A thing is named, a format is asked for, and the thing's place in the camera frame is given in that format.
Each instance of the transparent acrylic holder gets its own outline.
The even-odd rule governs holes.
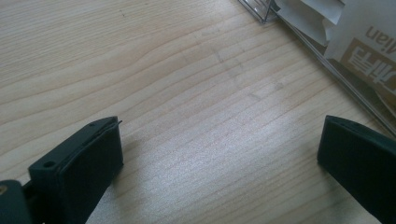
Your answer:
[[[276,13],[279,8],[275,0],[239,0],[259,22],[267,23],[276,18],[282,18]],[[304,35],[285,20],[289,28],[297,34],[301,41],[317,56],[320,62],[331,72],[332,76],[359,102],[359,104],[372,114],[393,137],[396,137],[396,106],[384,101],[369,85],[350,73],[343,65],[335,60],[325,59],[325,47]]]

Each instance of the black clamp jaw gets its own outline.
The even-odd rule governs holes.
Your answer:
[[[327,116],[318,163],[379,221],[396,223],[395,141],[359,123]]]
[[[117,117],[92,122],[29,167],[31,181],[0,181],[0,223],[85,223],[122,168]]]

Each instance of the white paper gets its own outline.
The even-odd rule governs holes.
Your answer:
[[[334,33],[335,25],[331,21],[327,20],[326,18],[323,19],[322,24],[324,27],[324,31],[326,33],[326,40],[330,41],[332,39],[332,36]]]
[[[395,0],[381,0],[375,3],[371,0],[348,1],[324,56],[340,61],[352,39],[358,38],[396,62],[395,8]],[[389,36],[390,40],[393,39],[395,44],[379,44],[381,41],[378,38],[385,35]]]
[[[276,0],[278,14],[288,23],[308,35],[322,46],[327,46],[322,24],[324,17],[301,0]]]
[[[302,0],[306,5],[312,7],[320,15],[337,24],[343,12],[344,4],[339,0]]]

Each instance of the black plastic clip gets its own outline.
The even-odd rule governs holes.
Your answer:
[[[359,123],[327,116],[322,165],[382,223],[396,223],[396,142]]]
[[[122,168],[117,117],[92,122],[29,167],[31,181],[0,182],[0,223],[85,223]]]

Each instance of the wooden table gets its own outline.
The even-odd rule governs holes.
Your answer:
[[[236,0],[0,2],[0,179],[119,116],[88,223],[376,223],[317,164],[325,115],[384,132],[280,22]]]

